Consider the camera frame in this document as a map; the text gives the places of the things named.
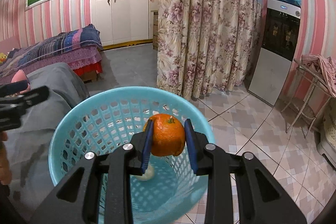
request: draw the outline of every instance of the orange fruit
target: orange fruit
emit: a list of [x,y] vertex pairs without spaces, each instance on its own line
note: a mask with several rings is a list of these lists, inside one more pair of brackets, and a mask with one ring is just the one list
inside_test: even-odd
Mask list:
[[154,122],[152,154],[157,157],[179,156],[185,145],[184,127],[169,114],[156,114],[150,117]]

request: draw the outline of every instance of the plaid blanket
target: plaid blanket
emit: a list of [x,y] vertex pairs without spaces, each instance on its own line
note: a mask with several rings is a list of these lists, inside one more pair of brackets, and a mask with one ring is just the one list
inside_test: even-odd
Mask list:
[[80,47],[96,46],[102,50],[99,31],[90,24],[79,30],[63,32],[28,48],[22,48],[0,66],[0,77],[4,77],[36,61],[61,55]]

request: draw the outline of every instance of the silver screw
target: silver screw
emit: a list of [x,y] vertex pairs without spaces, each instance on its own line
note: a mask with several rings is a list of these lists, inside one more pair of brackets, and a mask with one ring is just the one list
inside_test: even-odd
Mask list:
[[205,149],[206,150],[215,150],[216,149],[216,146],[213,144],[213,143],[208,143],[206,146],[205,146]]
[[251,152],[246,152],[244,154],[244,158],[246,158],[247,160],[251,160],[254,158],[254,155]]
[[95,157],[95,154],[93,152],[87,152],[84,156],[87,160],[91,160]]
[[131,149],[133,149],[133,144],[126,143],[126,144],[123,145],[123,149],[124,150],[131,150]]

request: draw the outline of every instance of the white ball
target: white ball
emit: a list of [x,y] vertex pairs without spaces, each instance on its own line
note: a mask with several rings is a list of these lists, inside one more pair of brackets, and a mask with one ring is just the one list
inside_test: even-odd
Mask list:
[[155,171],[151,164],[148,164],[148,168],[142,176],[135,176],[137,180],[147,181],[154,177]]

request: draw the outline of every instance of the blue laundry basket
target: blue laundry basket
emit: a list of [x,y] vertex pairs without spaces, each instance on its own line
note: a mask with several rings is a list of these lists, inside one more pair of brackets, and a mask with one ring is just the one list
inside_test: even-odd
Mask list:
[[[142,131],[154,114],[167,113],[182,124],[191,119],[195,131],[215,139],[208,121],[187,100],[173,93],[140,86],[108,90],[83,101],[58,125],[49,149],[49,171],[54,185],[82,156],[112,152]],[[155,157],[150,163],[155,176],[139,181],[131,176],[132,211],[135,224],[169,224],[189,212],[207,189],[208,177],[196,177],[185,147],[178,157]],[[107,175],[100,194],[99,223],[104,223]]]

